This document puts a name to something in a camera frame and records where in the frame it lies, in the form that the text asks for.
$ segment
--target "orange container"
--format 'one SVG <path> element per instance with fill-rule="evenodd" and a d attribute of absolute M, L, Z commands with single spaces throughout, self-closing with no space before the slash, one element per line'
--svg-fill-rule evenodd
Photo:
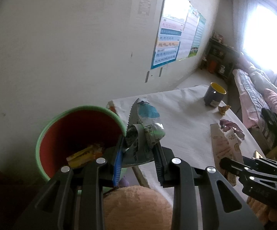
<path fill-rule="evenodd" d="M 208 66 L 208 71 L 209 71 L 210 73 L 214 73 L 216 67 L 217 67 L 216 61 L 211 60 L 209 66 Z"/>

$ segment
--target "table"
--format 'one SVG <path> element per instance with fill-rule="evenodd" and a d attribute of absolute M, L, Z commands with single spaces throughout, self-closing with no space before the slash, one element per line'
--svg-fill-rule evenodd
<path fill-rule="evenodd" d="M 253 157 L 255 150 L 262 154 L 255 139 L 231 110 L 228 110 L 225 116 L 221 116 L 217 108 L 204 105 L 203 96 L 207 89 L 208 86 L 199 85 L 181 90 L 121 98 L 110 101 L 108 107 L 115 110 L 127 125 L 132 104 L 137 98 L 146 97 L 158 110 L 166 132 L 161 145 L 171 148 L 175 157 L 183 159 L 192 167 L 205 169 L 207 166 L 214 166 L 210 124 L 219 123 L 220 119 L 235 122 L 244 132 L 245 139 L 240 145 L 243 156 Z M 173 204 L 173 188 L 164 189 L 160 186 L 154 162 L 139 165 L 136 171 L 141 184 L 159 191 Z M 244 200 L 247 199 L 248 196 L 242 193 L 243 186 L 239 181 L 234 188 Z"/>

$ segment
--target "poster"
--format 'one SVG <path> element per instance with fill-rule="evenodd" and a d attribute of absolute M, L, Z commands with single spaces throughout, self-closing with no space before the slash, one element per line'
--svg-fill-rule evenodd
<path fill-rule="evenodd" d="M 189 0 L 165 0 L 151 69 L 195 56 L 205 24 Z"/>
<path fill-rule="evenodd" d="M 193 44 L 194 36 L 199 22 L 199 12 L 190 6 L 188 16 L 186 18 L 180 46 L 176 60 L 185 59 L 188 57 Z"/>
<path fill-rule="evenodd" d="M 151 69 L 176 60 L 190 9 L 189 0 L 165 0 Z"/>
<path fill-rule="evenodd" d="M 201 14 L 199 14 L 199 23 L 193 39 L 193 44 L 191 47 L 191 51 L 189 53 L 189 57 L 195 56 L 197 54 L 205 25 L 206 25 L 206 19 Z"/>

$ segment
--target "white wall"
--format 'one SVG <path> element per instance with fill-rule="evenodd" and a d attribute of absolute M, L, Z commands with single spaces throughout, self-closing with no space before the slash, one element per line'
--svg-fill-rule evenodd
<path fill-rule="evenodd" d="M 207 19 L 199 54 L 171 63 L 145 83 L 163 0 L 0 1 L 0 170 L 38 176 L 38 135 L 80 105 L 169 90 L 193 72 L 213 29 L 219 0 L 190 0 Z M 140 14 L 142 7 L 146 14 Z"/>
<path fill-rule="evenodd" d="M 223 42 L 235 47 L 232 20 L 232 0 L 220 0 L 214 31 L 223 36 Z"/>

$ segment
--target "window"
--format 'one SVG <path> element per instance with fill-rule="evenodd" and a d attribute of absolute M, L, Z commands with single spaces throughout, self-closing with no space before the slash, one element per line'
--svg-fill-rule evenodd
<path fill-rule="evenodd" d="M 248 19 L 243 50 L 261 68 L 277 73 L 277 15 L 260 4 Z"/>

